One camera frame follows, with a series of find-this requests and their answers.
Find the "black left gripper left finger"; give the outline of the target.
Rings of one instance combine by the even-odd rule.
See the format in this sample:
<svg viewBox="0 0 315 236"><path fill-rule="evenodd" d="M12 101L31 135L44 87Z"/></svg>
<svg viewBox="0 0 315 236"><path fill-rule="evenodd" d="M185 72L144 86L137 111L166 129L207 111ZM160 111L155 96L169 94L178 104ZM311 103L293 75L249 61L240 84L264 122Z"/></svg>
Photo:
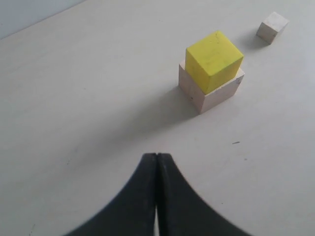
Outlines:
<svg viewBox="0 0 315 236"><path fill-rule="evenodd" d="M142 156L123 189L69 236L153 236L157 155Z"/></svg>

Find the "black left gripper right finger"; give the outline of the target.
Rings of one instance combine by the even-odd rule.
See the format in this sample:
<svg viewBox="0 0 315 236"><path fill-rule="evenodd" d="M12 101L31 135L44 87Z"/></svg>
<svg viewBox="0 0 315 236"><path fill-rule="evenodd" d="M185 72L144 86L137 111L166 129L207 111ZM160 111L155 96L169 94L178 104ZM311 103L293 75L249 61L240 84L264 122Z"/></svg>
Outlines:
<svg viewBox="0 0 315 236"><path fill-rule="evenodd" d="M161 236L249 235L203 201L168 153L157 155L156 206Z"/></svg>

